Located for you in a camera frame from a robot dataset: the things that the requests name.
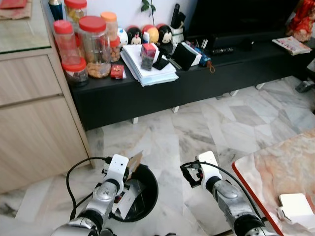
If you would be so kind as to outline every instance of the cabinet drawer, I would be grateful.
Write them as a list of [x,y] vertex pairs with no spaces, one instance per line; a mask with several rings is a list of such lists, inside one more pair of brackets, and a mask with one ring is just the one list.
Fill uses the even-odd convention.
[[0,109],[0,130],[0,192],[64,173],[88,158],[63,97]]
[[47,55],[0,61],[0,106],[61,93]]

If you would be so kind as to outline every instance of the toy figure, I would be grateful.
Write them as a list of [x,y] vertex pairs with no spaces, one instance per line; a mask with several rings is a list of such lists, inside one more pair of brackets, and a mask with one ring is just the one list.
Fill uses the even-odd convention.
[[312,27],[315,22],[315,0],[304,0],[298,8],[295,17],[287,29],[287,35],[292,35],[301,42],[309,41],[312,36]]
[[128,44],[128,35],[127,35],[127,32],[123,28],[117,29],[117,35],[119,36],[119,39],[120,39],[119,47],[122,47],[123,45]]
[[143,32],[148,32],[150,36],[150,43],[158,42],[158,29],[153,25],[146,25],[142,29]]
[[166,24],[158,24],[157,29],[158,29],[158,35],[159,35],[158,41],[164,44],[169,43],[172,39],[171,28]]
[[129,26],[127,29],[128,44],[141,44],[142,34],[137,26]]

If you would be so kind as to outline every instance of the marble floor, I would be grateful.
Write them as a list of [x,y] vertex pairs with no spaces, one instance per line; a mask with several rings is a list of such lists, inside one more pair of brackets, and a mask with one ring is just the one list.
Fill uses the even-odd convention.
[[[232,171],[238,158],[315,127],[311,110],[315,94],[297,93],[299,80],[287,77],[267,83],[261,90],[241,89],[235,97],[223,95],[179,108],[90,130],[87,136],[94,156],[115,153],[131,157],[143,151],[142,163],[159,184],[153,211],[135,223],[109,220],[118,236],[153,236],[174,232],[180,236],[215,235],[229,229],[213,197],[191,189],[179,166],[212,150],[221,167]],[[102,163],[78,168],[70,177],[80,200],[102,179]],[[48,236],[67,222],[71,200],[65,175],[0,195],[0,235]]]

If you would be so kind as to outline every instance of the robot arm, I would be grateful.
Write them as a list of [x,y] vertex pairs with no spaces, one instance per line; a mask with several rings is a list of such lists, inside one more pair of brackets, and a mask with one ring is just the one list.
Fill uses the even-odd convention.
[[[217,168],[200,162],[218,166],[213,153],[208,151],[198,155],[196,162],[182,165],[183,175],[192,187],[201,185],[203,189],[212,193],[218,202],[219,208],[224,212],[232,231],[237,236],[279,236],[265,227],[261,219],[245,201],[239,189],[222,180],[222,176]],[[192,178],[188,169],[198,170],[198,181]]]
[[98,236],[108,220],[115,197],[124,189],[124,175],[129,159],[115,154],[101,186],[77,218],[57,228],[52,236]]

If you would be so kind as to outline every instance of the red packet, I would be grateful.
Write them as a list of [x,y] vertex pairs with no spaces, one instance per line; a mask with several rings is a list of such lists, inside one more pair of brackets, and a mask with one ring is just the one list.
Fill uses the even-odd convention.
[[2,0],[0,9],[25,7],[27,0]]
[[124,78],[124,66],[123,65],[112,65],[112,69],[110,72],[110,77],[116,79]]

